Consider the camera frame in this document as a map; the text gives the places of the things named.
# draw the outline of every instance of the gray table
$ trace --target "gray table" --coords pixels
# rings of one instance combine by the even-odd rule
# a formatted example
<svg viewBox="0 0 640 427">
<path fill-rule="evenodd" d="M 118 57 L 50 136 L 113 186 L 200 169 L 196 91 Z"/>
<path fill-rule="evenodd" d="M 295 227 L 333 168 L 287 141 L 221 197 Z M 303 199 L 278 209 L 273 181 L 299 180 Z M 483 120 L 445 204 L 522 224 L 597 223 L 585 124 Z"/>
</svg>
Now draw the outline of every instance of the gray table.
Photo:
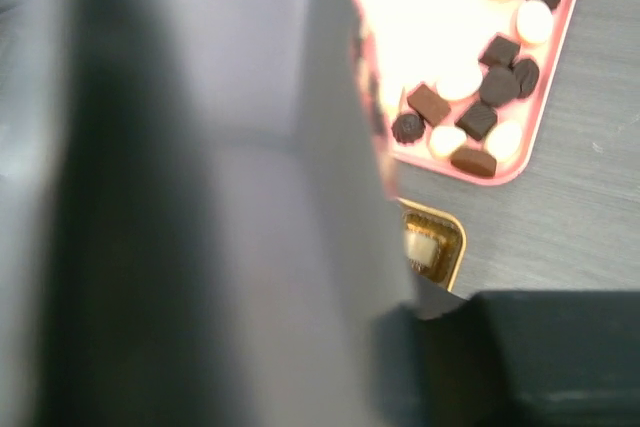
<svg viewBox="0 0 640 427">
<path fill-rule="evenodd" d="M 403 165 L 400 182 L 464 224 L 459 295 L 640 288 L 640 0 L 578 0 L 519 178 L 478 188 Z"/>
</svg>

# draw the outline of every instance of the chocolate in gold wrapper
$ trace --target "chocolate in gold wrapper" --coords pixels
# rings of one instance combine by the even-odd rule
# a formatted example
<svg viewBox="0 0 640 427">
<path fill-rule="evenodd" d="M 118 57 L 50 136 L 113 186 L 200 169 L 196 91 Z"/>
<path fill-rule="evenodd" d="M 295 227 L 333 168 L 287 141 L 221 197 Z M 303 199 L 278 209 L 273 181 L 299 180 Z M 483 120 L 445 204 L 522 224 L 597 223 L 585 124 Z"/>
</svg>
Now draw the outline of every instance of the chocolate in gold wrapper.
<svg viewBox="0 0 640 427">
<path fill-rule="evenodd" d="M 411 267 L 447 290 L 453 288 L 467 247 L 460 222 L 450 214 L 400 199 L 405 248 Z"/>
</svg>

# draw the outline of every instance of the white chocolate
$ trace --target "white chocolate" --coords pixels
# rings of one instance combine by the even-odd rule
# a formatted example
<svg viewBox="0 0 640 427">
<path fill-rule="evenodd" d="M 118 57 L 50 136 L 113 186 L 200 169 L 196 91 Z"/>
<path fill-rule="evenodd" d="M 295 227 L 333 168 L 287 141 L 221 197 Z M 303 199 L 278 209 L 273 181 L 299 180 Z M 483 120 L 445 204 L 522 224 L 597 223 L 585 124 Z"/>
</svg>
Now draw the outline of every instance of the white chocolate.
<svg viewBox="0 0 640 427">
<path fill-rule="evenodd" d="M 518 9 L 516 27 L 527 44 L 544 44 L 553 31 L 553 14 L 543 1 L 527 0 Z"/>
<path fill-rule="evenodd" d="M 360 88 L 360 92 L 368 92 L 369 91 L 369 82 L 371 79 L 371 72 L 369 69 L 369 64 L 366 60 L 360 59 L 358 62 L 358 87 Z"/>
<path fill-rule="evenodd" d="M 409 260 L 427 268 L 433 267 L 438 254 L 437 240 L 420 232 L 405 230 L 404 247 Z"/>
<path fill-rule="evenodd" d="M 442 75 L 436 82 L 438 95 L 455 102 L 472 96 L 482 84 L 482 70 L 476 63 L 469 62 Z"/>
<path fill-rule="evenodd" d="M 484 149 L 498 162 L 515 155 L 522 143 L 522 128 L 515 120 L 507 120 L 493 128 L 484 142 Z"/>
<path fill-rule="evenodd" d="M 439 125 L 431 131 L 429 151 L 437 159 L 446 159 L 467 141 L 464 130 L 452 125 Z"/>
<path fill-rule="evenodd" d="M 387 112 L 398 112 L 398 107 L 402 99 L 402 89 L 404 84 L 396 79 L 383 77 L 380 79 L 378 87 L 378 97 L 382 107 Z"/>
</svg>

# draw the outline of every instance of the square chocolate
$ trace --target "square chocolate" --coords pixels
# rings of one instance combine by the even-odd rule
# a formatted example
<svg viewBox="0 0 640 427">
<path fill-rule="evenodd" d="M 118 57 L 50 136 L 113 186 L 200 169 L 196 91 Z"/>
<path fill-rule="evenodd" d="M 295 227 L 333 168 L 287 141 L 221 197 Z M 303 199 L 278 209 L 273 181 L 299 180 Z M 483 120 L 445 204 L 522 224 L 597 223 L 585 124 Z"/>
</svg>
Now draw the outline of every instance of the square chocolate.
<svg viewBox="0 0 640 427">
<path fill-rule="evenodd" d="M 519 53 L 520 44 L 498 35 L 480 57 L 480 63 L 487 67 L 494 65 L 509 67 Z"/>
<path fill-rule="evenodd" d="M 409 107 L 415 110 L 431 127 L 440 124 L 451 113 L 449 102 L 425 84 L 420 84 L 408 97 Z"/>
<path fill-rule="evenodd" d="M 498 167 L 498 161 L 491 154 L 471 147 L 460 147 L 450 160 L 456 169 L 484 179 L 494 177 Z"/>
<path fill-rule="evenodd" d="M 491 107 L 487 107 L 482 102 L 476 102 L 458 119 L 456 126 L 464 130 L 473 140 L 480 141 L 497 122 L 498 115 Z"/>
</svg>

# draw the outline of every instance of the table surface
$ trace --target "table surface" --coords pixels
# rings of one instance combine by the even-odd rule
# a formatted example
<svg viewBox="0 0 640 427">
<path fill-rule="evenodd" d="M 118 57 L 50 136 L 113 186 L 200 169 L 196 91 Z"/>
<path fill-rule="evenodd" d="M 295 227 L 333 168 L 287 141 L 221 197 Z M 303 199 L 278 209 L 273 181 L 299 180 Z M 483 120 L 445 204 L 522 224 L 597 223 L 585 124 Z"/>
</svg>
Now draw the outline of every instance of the table surface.
<svg viewBox="0 0 640 427">
<path fill-rule="evenodd" d="M 640 0 L 578 0 L 533 156 L 501 187 L 408 165 L 402 194 L 454 214 L 454 292 L 640 288 Z"/>
</svg>

